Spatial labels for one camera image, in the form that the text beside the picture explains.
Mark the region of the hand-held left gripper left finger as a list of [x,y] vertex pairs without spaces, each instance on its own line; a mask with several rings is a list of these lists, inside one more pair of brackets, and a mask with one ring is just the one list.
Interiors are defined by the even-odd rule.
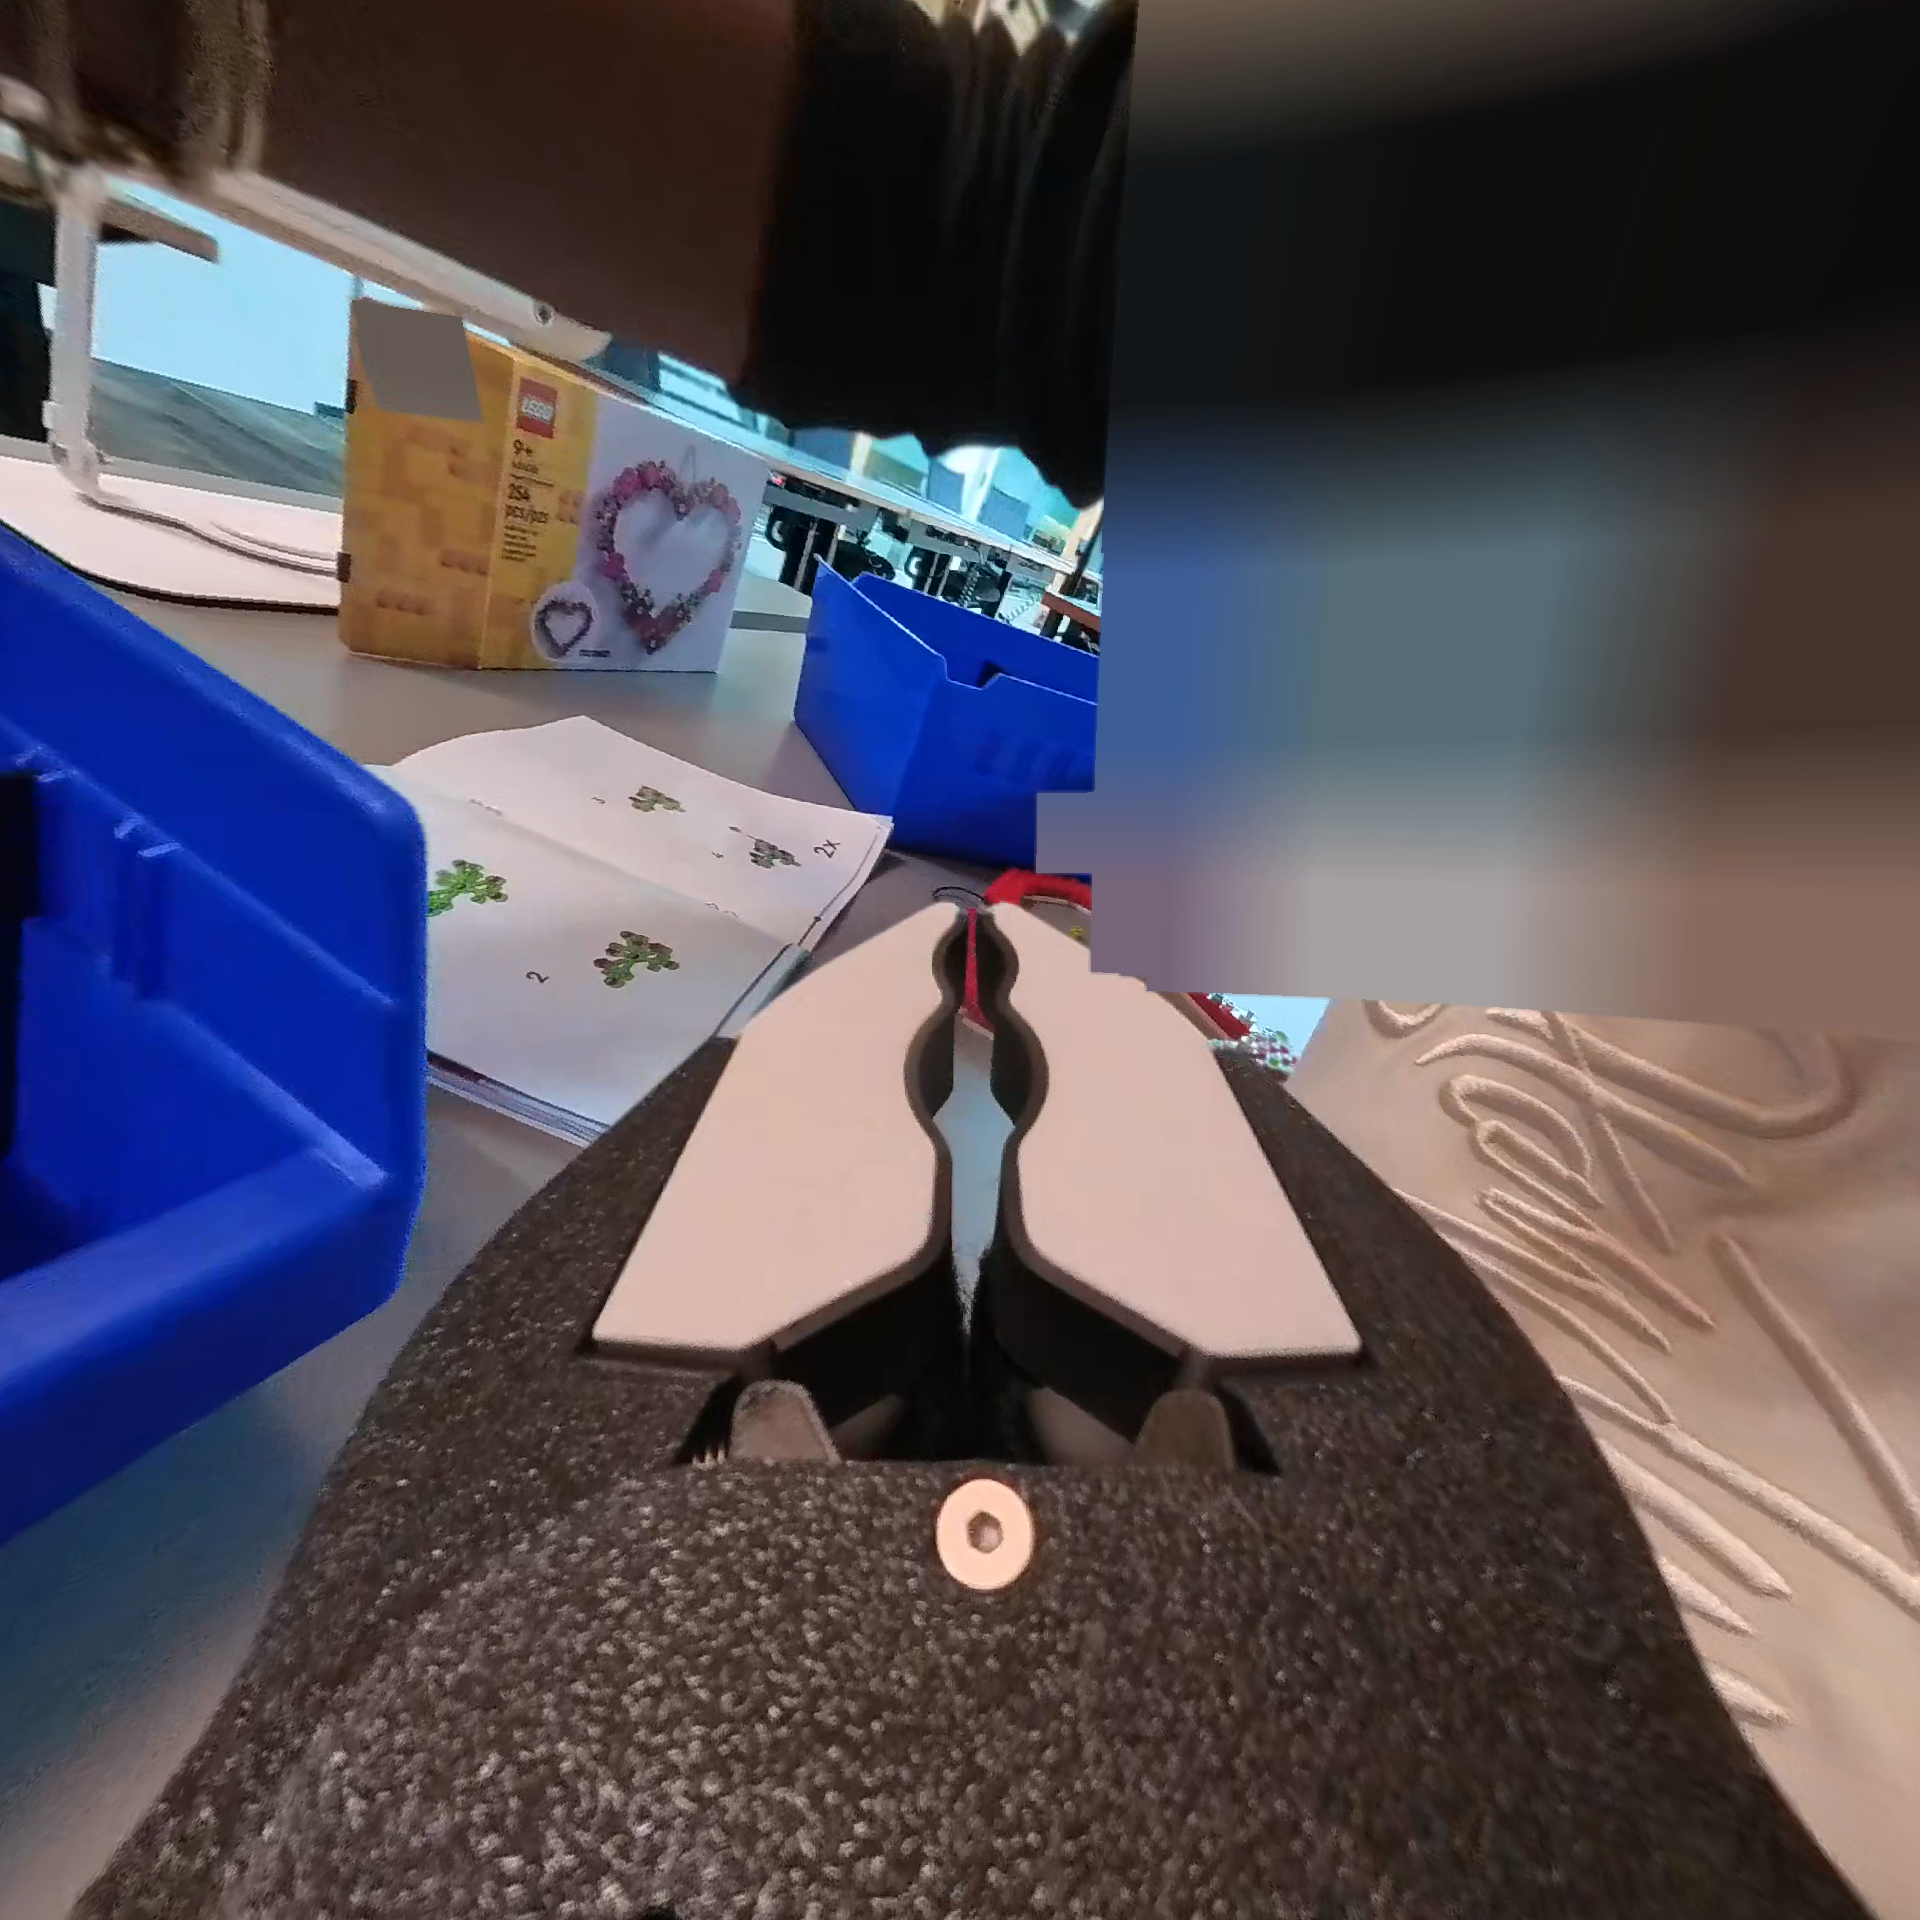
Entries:
[[965,910],[935,902],[806,972],[738,1030],[593,1324],[599,1351],[757,1370],[949,1285]]

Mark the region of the yellow brick toy box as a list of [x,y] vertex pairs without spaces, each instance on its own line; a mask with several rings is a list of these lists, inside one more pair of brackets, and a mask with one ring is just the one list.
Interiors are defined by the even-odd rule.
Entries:
[[356,299],[341,638],[479,670],[710,675],[769,469],[605,379]]

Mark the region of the red heart brick frame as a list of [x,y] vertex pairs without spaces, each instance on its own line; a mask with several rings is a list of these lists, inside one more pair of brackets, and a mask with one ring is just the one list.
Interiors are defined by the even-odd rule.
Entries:
[[[984,894],[967,908],[965,991],[958,1018],[980,1038],[989,1038],[993,1030],[989,1010],[983,1004],[980,962],[984,957],[984,942],[977,932],[977,924],[989,904],[1021,908],[1031,917],[1056,925],[1056,930],[1081,947],[1089,944],[1093,918],[1087,879],[1036,871],[1002,871],[984,888]],[[1164,994],[1164,999],[1175,1012],[1185,1018],[1213,1048],[1249,1061],[1277,1077],[1290,1077],[1295,1072],[1298,1054],[1287,1035],[1249,1019],[1247,1012],[1231,999],[1209,991],[1170,991]]]

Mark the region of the person's right forearm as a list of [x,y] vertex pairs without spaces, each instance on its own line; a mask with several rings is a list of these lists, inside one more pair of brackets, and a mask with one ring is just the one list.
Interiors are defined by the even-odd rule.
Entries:
[[1104,490],[1135,5],[4,5],[70,150],[277,188],[791,428]]

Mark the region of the small blue plastic bin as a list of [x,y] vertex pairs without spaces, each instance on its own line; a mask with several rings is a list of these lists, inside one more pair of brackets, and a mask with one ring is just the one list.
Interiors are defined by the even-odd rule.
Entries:
[[1038,868],[1038,796],[1086,792],[1096,659],[873,574],[808,598],[794,726],[893,844]]

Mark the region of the open instruction booklet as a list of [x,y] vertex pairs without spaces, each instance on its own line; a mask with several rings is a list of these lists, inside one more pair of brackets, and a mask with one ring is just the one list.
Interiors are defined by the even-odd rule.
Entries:
[[433,1079],[577,1146],[774,994],[893,831],[582,716],[372,775],[422,829]]

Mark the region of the large blue plastic bin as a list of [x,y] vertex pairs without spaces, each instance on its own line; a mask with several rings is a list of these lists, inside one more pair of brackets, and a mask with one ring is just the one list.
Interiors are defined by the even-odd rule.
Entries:
[[329,743],[2,546],[10,1541],[393,1293],[424,845]]

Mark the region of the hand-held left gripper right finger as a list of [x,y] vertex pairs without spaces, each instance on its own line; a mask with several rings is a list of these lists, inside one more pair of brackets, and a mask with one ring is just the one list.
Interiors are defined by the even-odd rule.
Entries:
[[1360,1333],[1226,1080],[1176,1004],[997,902],[991,1018],[1024,1102],[998,1200],[997,1334],[1029,1374],[1258,1374],[1351,1363]]

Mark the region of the cream embroidered shirt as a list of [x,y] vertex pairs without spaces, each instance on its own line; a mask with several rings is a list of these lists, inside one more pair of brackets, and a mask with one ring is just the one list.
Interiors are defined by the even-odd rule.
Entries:
[[1290,1090],[1512,1315],[1719,1702],[1916,1917],[1916,1042],[1351,999]]

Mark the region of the background desk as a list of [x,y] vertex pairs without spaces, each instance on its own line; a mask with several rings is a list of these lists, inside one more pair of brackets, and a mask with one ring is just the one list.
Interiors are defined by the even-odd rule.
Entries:
[[798,592],[824,570],[871,575],[1093,654],[1102,518],[1012,447],[927,453],[820,428],[777,447],[761,538]]

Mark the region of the grey desk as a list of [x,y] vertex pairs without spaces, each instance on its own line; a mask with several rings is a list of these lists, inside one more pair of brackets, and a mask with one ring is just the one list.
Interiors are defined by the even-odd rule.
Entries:
[[[722,778],[845,804],[791,708],[801,638],[744,628],[698,677],[468,675],[350,655],[329,614],[111,597],[356,760],[569,714]],[[2,1915],[58,1917],[198,1740],[271,1606],[330,1461],[402,1344],[570,1156],[431,1092],[396,1293],[2,1549]]]

